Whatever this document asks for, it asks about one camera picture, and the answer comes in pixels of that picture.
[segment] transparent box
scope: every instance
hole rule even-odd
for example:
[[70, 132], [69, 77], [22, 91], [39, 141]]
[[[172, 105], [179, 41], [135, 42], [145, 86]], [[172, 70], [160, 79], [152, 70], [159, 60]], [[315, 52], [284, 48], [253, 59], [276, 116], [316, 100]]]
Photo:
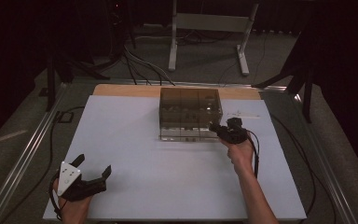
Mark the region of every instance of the transparent box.
[[218, 90], [161, 88], [159, 101], [159, 139], [173, 142], [217, 140], [209, 131], [210, 122], [223, 116]]

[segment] hand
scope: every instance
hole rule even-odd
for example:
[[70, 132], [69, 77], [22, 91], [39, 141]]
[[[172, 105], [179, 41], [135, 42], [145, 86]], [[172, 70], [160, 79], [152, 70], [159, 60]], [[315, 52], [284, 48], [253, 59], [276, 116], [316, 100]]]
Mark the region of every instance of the hand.
[[[58, 179], [54, 181], [54, 190], [57, 192]], [[64, 224], [83, 224], [87, 218], [92, 196], [83, 200], [69, 202], [59, 197], [58, 205], [61, 208], [62, 223]]]
[[254, 149], [249, 139], [239, 144], [230, 144], [221, 138], [219, 138], [219, 140], [228, 148], [227, 156], [234, 164], [234, 170], [237, 175], [245, 171], [253, 171], [252, 157]]

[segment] person's left hand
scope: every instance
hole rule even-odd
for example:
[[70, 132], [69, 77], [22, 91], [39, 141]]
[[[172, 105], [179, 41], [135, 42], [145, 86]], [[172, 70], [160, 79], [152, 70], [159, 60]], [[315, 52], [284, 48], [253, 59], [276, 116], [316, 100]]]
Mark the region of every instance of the person's left hand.
[[[58, 179], [54, 181], [54, 190], [57, 192]], [[61, 208], [62, 223], [64, 224], [83, 224], [89, 213], [89, 207], [92, 196], [83, 200], [69, 202], [62, 197], [59, 197], [58, 205]]]

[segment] forearm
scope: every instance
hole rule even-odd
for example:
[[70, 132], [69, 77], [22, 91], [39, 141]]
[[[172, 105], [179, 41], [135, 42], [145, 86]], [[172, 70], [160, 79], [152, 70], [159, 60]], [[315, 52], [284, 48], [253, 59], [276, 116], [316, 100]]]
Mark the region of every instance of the forearm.
[[238, 176], [250, 223], [278, 223], [252, 168], [243, 169]]

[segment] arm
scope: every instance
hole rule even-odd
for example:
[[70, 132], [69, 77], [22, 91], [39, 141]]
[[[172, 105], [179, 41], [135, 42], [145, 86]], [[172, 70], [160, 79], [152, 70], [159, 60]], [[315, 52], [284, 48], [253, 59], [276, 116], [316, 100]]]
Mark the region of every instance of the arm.
[[[54, 190], [57, 192], [58, 179], [54, 181]], [[58, 204], [61, 208], [63, 224], [83, 224], [87, 218], [92, 196], [76, 202], [69, 202], [59, 197]]]
[[228, 147], [227, 155], [238, 175], [250, 223], [278, 223], [252, 168], [253, 148], [249, 140], [234, 145], [220, 139]]

